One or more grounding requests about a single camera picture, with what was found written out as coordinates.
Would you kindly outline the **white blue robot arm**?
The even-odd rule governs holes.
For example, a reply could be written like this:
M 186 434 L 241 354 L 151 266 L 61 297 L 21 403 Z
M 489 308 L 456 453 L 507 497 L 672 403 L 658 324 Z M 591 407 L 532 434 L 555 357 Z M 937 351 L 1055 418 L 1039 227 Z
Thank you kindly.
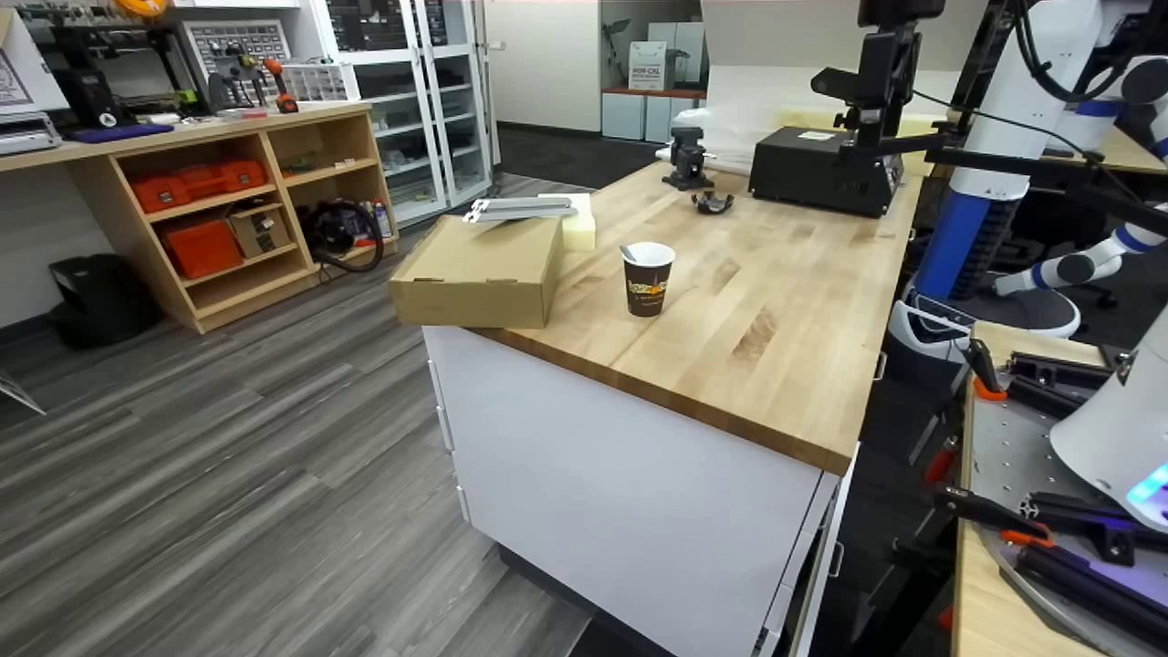
M 1032 188 L 1119 213 L 1147 233 L 1164 222 L 1157 204 L 1128 200 L 1119 188 L 1107 188 L 1104 160 L 1061 134 L 1067 117 L 1113 93 L 1141 56 L 1141 42 L 1162 37 L 1162 15 L 1164 0 L 1005 0 L 999 56 L 966 134 L 955 151 L 927 151 L 953 174 L 920 271 L 889 311 L 889 335 L 902 347 L 955 361 L 977 322 L 1055 339 L 1079 329 L 1079 308 L 1067 286 L 1113 273 L 1119 239 L 989 277 L 989 263 Z

